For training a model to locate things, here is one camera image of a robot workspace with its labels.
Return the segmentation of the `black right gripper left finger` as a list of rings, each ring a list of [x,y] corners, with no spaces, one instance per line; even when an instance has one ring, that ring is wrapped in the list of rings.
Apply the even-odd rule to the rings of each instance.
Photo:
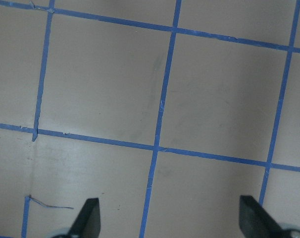
[[[100,203],[98,198],[85,201],[68,231],[71,238],[98,238],[101,231]]]

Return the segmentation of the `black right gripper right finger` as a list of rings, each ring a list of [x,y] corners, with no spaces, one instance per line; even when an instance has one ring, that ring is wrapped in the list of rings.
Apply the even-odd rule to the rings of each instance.
[[[284,233],[251,195],[240,196],[239,228],[245,238],[282,238]]]

